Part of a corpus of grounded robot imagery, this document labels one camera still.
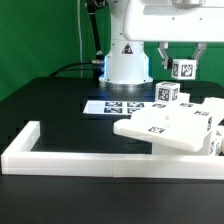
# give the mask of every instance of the white cube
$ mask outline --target white cube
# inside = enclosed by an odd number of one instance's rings
[[[195,79],[197,61],[174,59],[171,77],[178,80]]]
[[[171,103],[178,99],[180,84],[174,82],[160,82],[156,84],[156,102]]]

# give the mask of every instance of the black cable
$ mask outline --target black cable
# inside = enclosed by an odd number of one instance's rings
[[[92,65],[92,62],[79,62],[79,63],[72,63],[72,64],[65,65],[59,68],[58,70],[52,72],[48,77],[55,77],[59,72],[61,72],[64,69],[71,68],[74,66],[80,66],[80,65]]]

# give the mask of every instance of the black and white pattern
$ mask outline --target black and white pattern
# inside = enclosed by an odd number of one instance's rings
[[[133,114],[137,110],[140,110],[140,108],[128,108],[128,114]]]
[[[178,89],[173,90],[172,100],[176,100],[178,98]]]
[[[119,101],[108,101],[105,102],[106,107],[122,107],[122,102]]]
[[[220,145],[219,145],[219,142],[217,142],[215,146],[215,155],[219,155],[219,153],[220,153]]]
[[[212,117],[210,117],[208,119],[208,127],[207,127],[207,131],[209,131],[212,128]]]
[[[105,108],[104,108],[104,113],[109,113],[109,114],[121,114],[121,113],[122,113],[122,108],[105,107]]]
[[[215,142],[213,141],[210,145],[210,154],[212,154],[214,151],[214,145],[215,145]]]
[[[178,76],[179,65],[173,64],[173,75]]]
[[[156,103],[156,104],[153,104],[152,107],[156,107],[156,108],[164,108],[164,107],[166,107],[166,105],[164,105],[164,104],[160,104],[160,103]]]
[[[194,104],[191,104],[191,103],[181,103],[179,106],[181,106],[181,107],[193,107]]]
[[[181,77],[192,77],[193,76],[193,65],[182,65]]]
[[[159,88],[158,91],[158,100],[169,101],[170,90]]]
[[[166,129],[164,128],[159,128],[159,127],[152,127],[148,131],[156,133],[156,134],[161,134],[165,131]]]
[[[205,112],[205,111],[196,111],[194,114],[197,114],[197,115],[201,115],[201,116],[208,116],[209,115],[209,112]]]
[[[144,107],[144,103],[139,103],[139,102],[128,102],[127,103],[128,107],[136,107],[136,108],[141,108]]]

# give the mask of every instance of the white platform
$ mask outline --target white platform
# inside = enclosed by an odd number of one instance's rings
[[[222,156],[32,152],[40,122],[30,121],[1,156],[2,173],[93,177],[224,179]]]

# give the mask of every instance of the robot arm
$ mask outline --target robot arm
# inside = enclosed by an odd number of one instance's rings
[[[124,36],[128,40],[159,42],[164,69],[172,69],[173,78],[194,79],[207,42],[224,42],[224,32],[217,26],[222,21],[224,2],[219,0],[130,0]],[[166,53],[169,42],[195,42],[196,51],[190,59],[173,60]]]

